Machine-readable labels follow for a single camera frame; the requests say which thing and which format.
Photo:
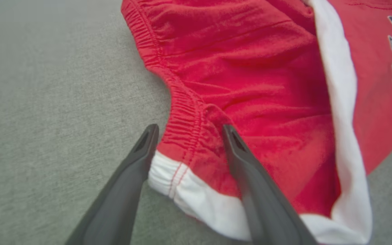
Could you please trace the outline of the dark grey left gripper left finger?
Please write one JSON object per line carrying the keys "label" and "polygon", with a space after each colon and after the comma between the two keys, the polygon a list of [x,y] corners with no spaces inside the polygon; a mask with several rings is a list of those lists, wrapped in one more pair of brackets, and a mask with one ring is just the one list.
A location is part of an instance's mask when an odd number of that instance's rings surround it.
{"label": "dark grey left gripper left finger", "polygon": [[148,125],[67,239],[67,245],[129,245],[159,138]]}

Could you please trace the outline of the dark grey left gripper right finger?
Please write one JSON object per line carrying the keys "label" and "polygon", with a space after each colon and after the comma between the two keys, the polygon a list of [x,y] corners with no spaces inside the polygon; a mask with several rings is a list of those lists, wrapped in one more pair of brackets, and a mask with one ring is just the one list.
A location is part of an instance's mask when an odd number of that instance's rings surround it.
{"label": "dark grey left gripper right finger", "polygon": [[316,245],[317,240],[232,125],[223,126],[230,173],[237,182],[255,245]]}

